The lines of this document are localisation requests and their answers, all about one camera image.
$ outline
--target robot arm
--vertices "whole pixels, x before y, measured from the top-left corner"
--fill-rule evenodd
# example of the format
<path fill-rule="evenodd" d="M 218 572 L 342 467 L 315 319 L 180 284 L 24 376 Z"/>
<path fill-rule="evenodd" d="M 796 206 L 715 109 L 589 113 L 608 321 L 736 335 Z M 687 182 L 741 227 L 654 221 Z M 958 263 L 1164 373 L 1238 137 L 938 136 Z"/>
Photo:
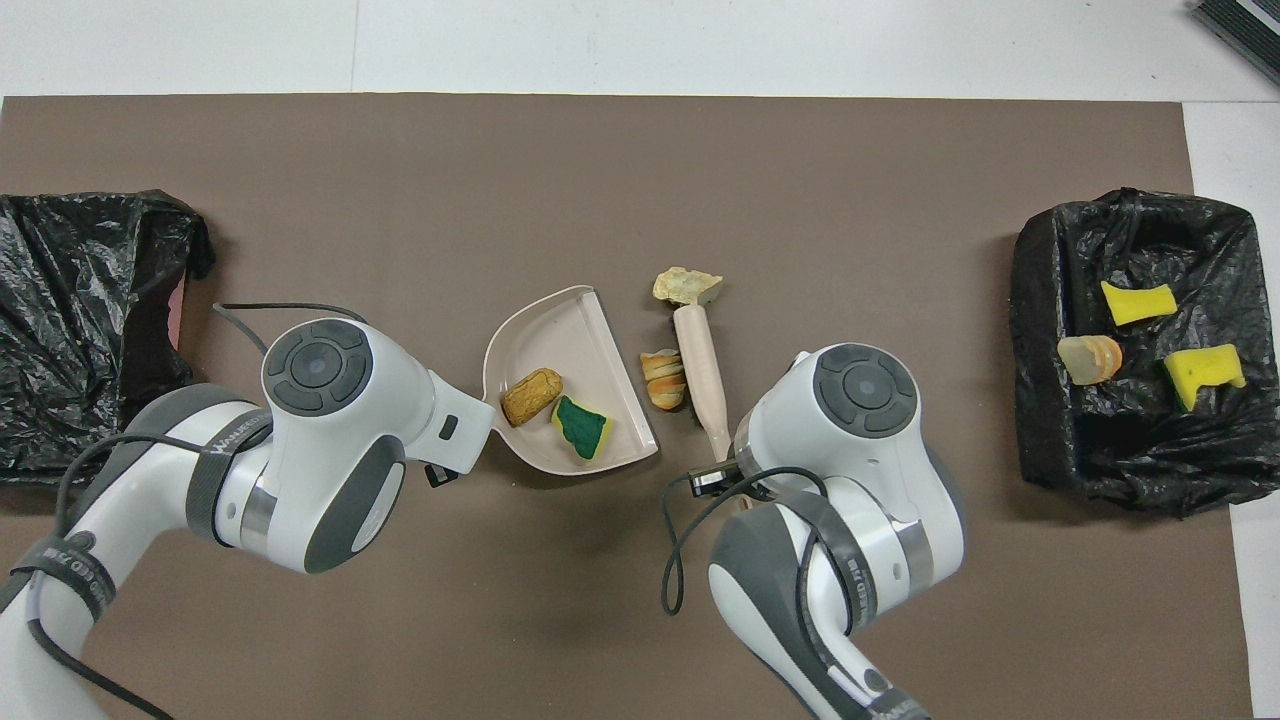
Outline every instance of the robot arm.
<path fill-rule="evenodd" d="M 957 496 L 924 447 L 919 410 L 897 359 L 837 345 L 801 355 L 735 437 L 746 478 L 806 473 L 762 479 L 776 500 L 724 524 L 712 594 L 733 633 L 823 720 L 928 717 L 849 641 L 951 575 L 964 553 Z"/>
<path fill-rule="evenodd" d="M 119 445 L 65 532 L 19 562 L 0 591 L 5 717 L 105 717 L 28 625 L 37 619 L 74 662 L 99 614 L 160 533 L 188 527 L 285 568 L 320 573 L 374 539 L 406 460 L 428 462 L 429 480 L 440 484 L 471 470 L 493 425 L 493 409 L 364 323 L 323 319 L 284 333 L 266 354 L 262 384 L 269 410 L 210 384 L 148 405 L 127 433 L 186 447 Z"/>

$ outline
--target black trash bag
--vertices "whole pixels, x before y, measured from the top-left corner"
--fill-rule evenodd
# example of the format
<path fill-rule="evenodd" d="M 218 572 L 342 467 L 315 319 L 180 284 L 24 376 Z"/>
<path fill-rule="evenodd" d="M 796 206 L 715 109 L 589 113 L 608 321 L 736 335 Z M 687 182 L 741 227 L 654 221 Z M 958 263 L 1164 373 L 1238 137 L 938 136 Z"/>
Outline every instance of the black trash bag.
<path fill-rule="evenodd" d="M 192 382 L 168 302 L 212 264 L 204 219 L 160 191 L 0 195 L 0 486 L 55 484 Z"/>
<path fill-rule="evenodd" d="M 1100 283 L 1167 283 L 1172 315 L 1116 328 Z M 1023 478 L 1132 510 L 1185 518 L 1280 487 L 1280 392 L 1257 228 L 1203 197 L 1124 188 L 1042 213 L 1014 250 L 1010 328 Z M 1110 336 L 1115 378 L 1070 383 L 1065 336 Z M 1178 402 L 1164 359 L 1233 343 L 1245 387 Z"/>

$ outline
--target wooden handle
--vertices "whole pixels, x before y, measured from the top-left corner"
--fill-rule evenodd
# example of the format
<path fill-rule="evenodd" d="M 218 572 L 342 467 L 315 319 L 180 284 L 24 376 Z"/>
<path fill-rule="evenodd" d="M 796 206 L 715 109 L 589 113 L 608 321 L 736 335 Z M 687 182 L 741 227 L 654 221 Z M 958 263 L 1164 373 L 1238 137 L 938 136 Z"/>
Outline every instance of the wooden handle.
<path fill-rule="evenodd" d="M 728 434 L 724 384 L 716 361 L 712 329 L 707 324 L 707 309 L 701 305 L 685 305 L 676 309 L 675 318 L 676 341 L 680 343 L 680 357 L 685 364 L 685 379 L 689 382 L 689 395 L 694 401 L 698 421 L 707 430 L 716 460 L 724 460 L 733 438 Z"/>

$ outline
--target brown paper mat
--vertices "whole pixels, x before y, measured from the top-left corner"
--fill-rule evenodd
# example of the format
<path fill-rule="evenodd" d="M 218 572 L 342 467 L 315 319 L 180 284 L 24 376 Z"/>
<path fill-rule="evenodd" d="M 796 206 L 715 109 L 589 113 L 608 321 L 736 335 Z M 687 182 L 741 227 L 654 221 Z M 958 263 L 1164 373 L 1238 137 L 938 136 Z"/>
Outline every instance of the brown paper mat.
<path fill-rule="evenodd" d="M 1192 190 L 1179 106 L 9 97 L 0 127 L 3 192 L 159 187 L 205 214 L 220 261 L 188 286 L 182 350 L 255 400 L 256 354 L 214 299 L 352 306 L 479 395 L 503 319 L 594 284 L 639 388 L 634 357 L 673 343 L 654 275 L 714 270 L 735 423 L 797 351 L 881 345 L 919 379 L 969 551 L 859 647 L 938 717 L 1243 716 L 1228 514 L 1139 518 L 1016 471 L 1012 238 L 1120 186 Z M 649 416 L 662 452 L 588 479 L 494 437 L 474 474 L 408 486 L 378 542 L 321 577 L 165 536 L 87 659 L 180 717 L 803 717 L 707 591 L 723 518 L 689 548 L 686 611 L 662 615 L 658 491 L 709 451 L 687 413 Z M 678 519 L 698 507 L 681 498 Z M 13 559 L 49 528 L 0 521 Z"/>

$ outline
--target beige dustpan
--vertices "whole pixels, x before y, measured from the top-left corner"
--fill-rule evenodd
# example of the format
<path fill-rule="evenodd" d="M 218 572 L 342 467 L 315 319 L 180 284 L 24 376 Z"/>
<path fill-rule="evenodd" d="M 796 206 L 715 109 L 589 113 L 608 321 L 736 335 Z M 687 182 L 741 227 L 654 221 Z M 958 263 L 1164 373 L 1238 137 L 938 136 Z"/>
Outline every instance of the beige dustpan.
<path fill-rule="evenodd" d="M 518 428 L 507 423 L 503 393 L 538 368 L 559 373 L 564 395 L 613 419 L 613 429 L 594 459 L 582 460 L 573 452 L 550 421 L 550 410 Z M 589 286 L 549 295 L 498 328 L 484 356 L 484 401 L 498 411 L 494 428 L 511 450 L 545 473 L 599 473 L 658 451 L 600 300 Z"/>

